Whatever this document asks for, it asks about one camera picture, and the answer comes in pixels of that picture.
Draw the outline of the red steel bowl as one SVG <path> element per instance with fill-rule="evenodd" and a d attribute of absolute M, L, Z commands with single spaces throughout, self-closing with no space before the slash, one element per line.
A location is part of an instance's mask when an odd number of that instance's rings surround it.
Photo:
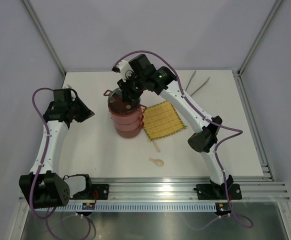
<path fill-rule="evenodd" d="M 113 121 L 114 126 L 118 130 L 124 131 L 124 132 L 132 131 L 132 130 L 138 128 L 138 127 L 141 127 L 142 128 L 143 125 L 144 125 L 143 117 L 138 118 L 136 121 L 131 122 L 131 123 L 126 123 L 126 122 L 118 123 L 114 119 L 112 121 Z"/>
<path fill-rule="evenodd" d="M 115 128 L 116 132 L 118 133 L 119 136 L 126 138 L 126 139 L 131 139 L 136 137 L 142 130 L 142 128 L 139 126 L 134 130 L 130 130 L 130 131 L 122 131 L 118 128 Z"/>
<path fill-rule="evenodd" d="M 109 112 L 111 114 L 112 120 L 114 120 L 117 123 L 125 124 L 125 122 L 135 122 L 141 115 L 143 115 L 143 112 L 140 108 L 137 108 L 136 110 L 130 112 L 130 113 L 117 113 L 113 111 L 111 108 L 109 108 Z"/>

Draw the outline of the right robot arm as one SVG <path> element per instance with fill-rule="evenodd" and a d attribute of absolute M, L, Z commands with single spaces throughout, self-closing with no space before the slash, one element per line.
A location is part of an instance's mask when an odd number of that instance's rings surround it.
<path fill-rule="evenodd" d="M 156 68 L 147 58 L 148 51 L 134 51 L 135 58 L 126 61 L 120 58 L 112 71 L 120 73 L 117 82 L 122 90 L 123 100 L 138 99 L 143 92 L 150 91 L 169 102 L 190 124 L 193 135 L 187 140 L 189 146 L 200 153 L 210 173 L 210 186 L 205 194 L 217 199 L 229 198 L 232 176 L 219 160 L 218 132 L 222 119 L 207 114 L 182 87 L 180 77 L 174 68 L 164 60 L 164 66 Z"/>

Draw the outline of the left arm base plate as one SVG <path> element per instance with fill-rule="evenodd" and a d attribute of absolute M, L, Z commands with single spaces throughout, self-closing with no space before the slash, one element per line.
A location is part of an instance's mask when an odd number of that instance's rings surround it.
<path fill-rule="evenodd" d="M 109 184 L 92 184 L 84 190 L 70 196 L 71 200 L 107 200 L 109 196 Z"/>

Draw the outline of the metal tongs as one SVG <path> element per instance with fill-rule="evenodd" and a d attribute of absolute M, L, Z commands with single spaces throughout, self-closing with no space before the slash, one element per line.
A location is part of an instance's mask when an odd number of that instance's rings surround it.
<path fill-rule="evenodd" d="M 197 94 L 209 81 L 211 77 L 206 76 L 205 78 L 197 75 L 197 70 L 194 70 L 186 84 L 185 91 L 193 97 Z"/>

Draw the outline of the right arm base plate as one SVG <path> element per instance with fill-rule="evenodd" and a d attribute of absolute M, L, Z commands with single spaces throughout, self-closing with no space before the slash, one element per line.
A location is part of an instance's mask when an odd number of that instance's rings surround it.
<path fill-rule="evenodd" d="M 197 184 L 193 190 L 196 191 L 198 200 L 227 200 L 225 184 Z M 240 185 L 237 183 L 228 185 L 227 193 L 230 200 L 241 200 L 243 198 Z"/>

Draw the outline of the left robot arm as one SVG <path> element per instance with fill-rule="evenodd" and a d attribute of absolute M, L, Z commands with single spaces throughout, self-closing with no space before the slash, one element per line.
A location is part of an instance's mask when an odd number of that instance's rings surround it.
<path fill-rule="evenodd" d="M 66 177 L 58 174 L 62 147 L 71 123 L 82 123 L 94 116 L 94 112 L 70 87 L 52 92 L 53 101 L 45 113 L 39 114 L 43 134 L 37 157 L 29 174 L 21 175 L 18 182 L 31 210 L 64 207 L 72 197 L 88 199 L 94 192 L 88 174 Z"/>

